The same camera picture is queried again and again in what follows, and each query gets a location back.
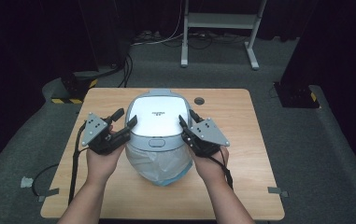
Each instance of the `power cord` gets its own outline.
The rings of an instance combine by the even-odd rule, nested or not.
[[[79,127],[78,129],[78,136],[76,138],[76,144],[75,144],[75,152],[73,153],[73,167],[72,167],[72,179],[70,181],[70,192],[69,192],[69,201],[68,204],[70,204],[75,196],[75,187],[76,187],[76,179],[78,176],[78,157],[79,154],[84,151],[86,148],[82,150],[78,150],[78,142],[79,138],[81,137],[82,131],[84,131],[86,125],[86,121]]]
[[[33,183],[32,183],[32,192],[36,197],[40,197],[40,194],[37,192],[36,190],[36,181],[38,180],[38,178],[44,174],[46,171],[48,171],[49,169],[51,169],[52,167],[58,166],[59,163],[53,164],[45,169],[43,169],[40,173],[38,173],[35,177],[35,179],[33,179]]]
[[[160,41],[134,43],[131,46],[144,45],[144,44],[160,44],[160,43],[163,43],[163,42],[166,42],[166,41],[169,41],[169,40],[176,39],[176,38],[180,37],[182,34],[180,34],[178,36],[175,36],[175,37],[174,37],[174,35],[176,34],[176,32],[178,30],[178,26],[180,25],[182,2],[183,2],[183,0],[180,0],[180,3],[179,3],[180,8],[179,8],[179,14],[178,14],[178,24],[177,24],[177,27],[175,28],[175,31],[174,31],[173,34],[171,34],[168,38],[160,40]]]
[[[125,59],[125,66],[123,67],[124,78],[122,79],[122,81],[119,84],[118,88],[121,87],[122,83],[124,84],[124,86],[123,86],[124,88],[127,87],[128,79],[130,78],[130,76],[132,74],[133,68],[134,68],[134,62],[133,62],[133,60],[131,58],[131,55],[127,54],[127,58]]]

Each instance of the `black cable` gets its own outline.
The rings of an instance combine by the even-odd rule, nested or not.
[[[133,68],[134,68],[134,62],[131,58],[131,55],[127,54],[127,57],[125,58],[125,66],[123,67],[124,78],[120,82],[118,88],[121,87],[122,83],[124,84],[124,88],[127,87],[128,79],[130,78],[130,76],[132,74]]]
[[[125,82],[124,88],[127,87],[128,79],[131,77],[132,69],[134,68],[134,62],[132,61],[131,55],[127,54],[127,57],[129,59],[129,61],[131,62],[131,66],[129,67],[129,72],[128,72],[128,75],[127,75],[127,78],[126,78],[126,82]]]
[[[221,151],[221,149],[219,149],[219,151],[221,152],[221,157],[223,158],[223,164],[224,166],[226,166],[226,160],[224,159],[223,152]]]
[[[193,45],[190,45],[190,44],[187,44],[190,48],[192,48],[192,49],[207,49],[207,48],[209,48],[211,45],[212,45],[212,43],[213,43],[213,38],[210,36],[210,35],[206,35],[205,36],[206,37],[206,39],[203,39],[203,37],[201,36],[200,38],[196,38],[196,39],[199,39],[199,40],[210,40],[208,43],[207,43],[207,45],[205,45],[204,47],[201,47],[201,48],[197,48],[197,47],[195,47],[195,46],[193,46]]]
[[[38,177],[41,176],[44,172],[48,171],[50,168],[55,167],[55,166],[58,166],[58,165],[59,165],[59,163],[56,163],[56,164],[53,164],[53,165],[51,165],[51,166],[45,168],[45,169],[42,170],[40,173],[38,173],[38,175],[36,175],[35,179],[33,179],[32,192],[33,192],[33,194],[34,194],[36,197],[40,196],[40,194],[37,193],[37,190],[36,190],[36,181],[37,181]]]
[[[230,188],[232,190],[234,190],[233,188],[233,177],[231,176],[230,170],[227,169],[227,166],[223,165],[221,162],[219,162],[218,160],[216,160],[215,158],[213,158],[212,156],[208,157],[210,160],[216,162],[221,169],[223,170],[224,174],[226,175],[226,179],[227,179],[227,184],[230,186]]]
[[[75,196],[75,187],[76,187],[76,179],[78,176],[78,157],[81,151],[83,150],[78,150],[78,142],[79,138],[81,137],[82,131],[85,129],[85,124],[86,121],[84,121],[84,124],[81,125],[81,127],[78,129],[78,136],[76,138],[76,144],[75,144],[75,152],[73,153],[73,167],[72,167],[72,179],[70,181],[70,192],[69,192],[69,201],[68,204],[70,204]]]

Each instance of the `metal stand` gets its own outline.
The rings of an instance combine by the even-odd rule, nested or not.
[[[259,69],[256,57],[253,52],[253,43],[259,30],[260,22],[267,0],[262,0],[257,15],[237,15],[237,14],[215,14],[215,13],[189,13],[189,0],[186,0],[184,8],[184,32],[181,47],[182,67],[189,65],[188,32],[190,27],[209,27],[209,28],[230,28],[230,29],[250,29],[249,42],[245,42],[245,50],[248,53],[250,65],[253,70]]]

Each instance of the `cable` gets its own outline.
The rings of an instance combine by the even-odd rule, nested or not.
[[[76,144],[75,144],[75,152],[73,153],[73,167],[72,167],[72,179],[70,181],[70,192],[69,192],[69,201],[68,204],[70,204],[75,196],[75,187],[76,187],[76,178],[78,176],[78,157],[79,154],[84,150],[78,150],[78,142],[79,138],[81,137],[82,131],[85,129],[85,124],[86,121],[81,125],[81,127],[78,129],[78,136],[76,138]]]
[[[192,48],[192,49],[207,49],[207,48],[209,48],[209,46],[212,45],[212,43],[213,43],[213,38],[212,38],[210,35],[205,35],[205,36],[207,37],[207,39],[210,40],[210,41],[207,43],[206,46],[201,47],[201,48],[197,48],[197,47],[194,47],[193,45],[190,45],[190,44],[187,44],[187,45],[188,45],[190,48]]]
[[[221,162],[219,162],[218,160],[216,160],[212,156],[208,156],[208,158],[210,160],[216,162],[221,167],[221,169],[223,170],[224,174],[226,175],[227,184],[230,186],[230,188],[232,190],[234,190],[234,188],[233,188],[233,177],[231,176],[230,170],[227,169],[227,166],[225,164],[222,164]]]
[[[134,62],[131,58],[131,55],[127,54],[127,57],[125,58],[125,66],[123,67],[124,78],[120,82],[118,88],[121,87],[122,83],[124,83],[124,88],[127,87],[128,79],[130,78],[130,76],[132,74],[133,68],[134,68]]]
[[[58,165],[59,165],[59,163],[53,164],[53,165],[45,168],[44,170],[42,170],[40,173],[38,173],[38,175],[36,175],[36,177],[35,177],[35,179],[33,180],[33,183],[32,183],[32,192],[36,197],[40,196],[40,194],[37,193],[37,190],[36,190],[36,181],[37,181],[38,177],[41,176],[44,172],[48,171],[50,168],[58,166]]]
[[[178,36],[173,37],[173,36],[175,35],[175,33],[177,32],[177,30],[178,30],[178,26],[180,25],[182,2],[183,2],[183,0],[180,0],[180,3],[179,3],[180,9],[179,9],[179,14],[178,14],[178,25],[177,25],[177,27],[175,28],[175,31],[174,31],[173,34],[171,34],[168,38],[166,38],[166,39],[164,39],[164,40],[155,41],[155,42],[134,43],[134,44],[132,44],[131,46],[144,45],[144,44],[160,44],[160,43],[169,41],[169,40],[171,40],[171,39],[174,39],[174,38],[177,38],[177,37],[183,35],[183,34],[180,34],[180,35],[178,35]]]

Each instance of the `wooden table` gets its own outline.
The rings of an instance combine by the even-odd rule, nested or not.
[[[101,118],[123,107],[149,89],[91,89],[79,112],[78,120],[41,210],[42,217],[60,217],[67,207],[74,145],[79,126],[89,112]],[[211,117],[230,140],[228,168],[234,179],[235,194],[256,220],[281,220],[284,217],[279,195],[268,192],[276,181],[265,150],[262,134],[249,92],[237,89],[171,89],[183,95],[201,117]],[[194,98],[205,99],[196,105]],[[124,126],[124,118],[113,123],[114,130]],[[79,157],[76,192],[87,175],[86,153]],[[158,187],[140,176],[121,154],[117,170],[107,183],[101,218],[128,219],[214,219],[213,209],[202,179],[193,168],[179,181]]]

